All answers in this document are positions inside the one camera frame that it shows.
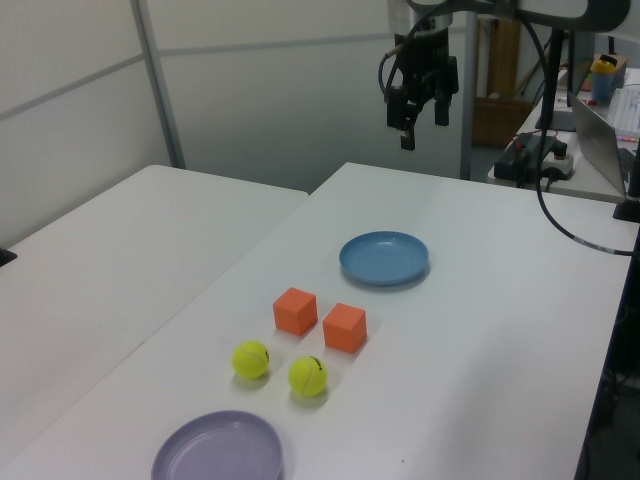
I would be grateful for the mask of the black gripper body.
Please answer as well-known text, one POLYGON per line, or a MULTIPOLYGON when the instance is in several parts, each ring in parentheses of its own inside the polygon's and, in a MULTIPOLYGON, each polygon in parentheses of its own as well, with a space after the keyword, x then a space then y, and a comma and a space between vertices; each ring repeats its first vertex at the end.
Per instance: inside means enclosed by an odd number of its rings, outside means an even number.
POLYGON ((451 92, 449 68, 449 32, 418 32, 401 50, 398 68, 402 87, 412 103, 426 103, 437 92, 451 92))

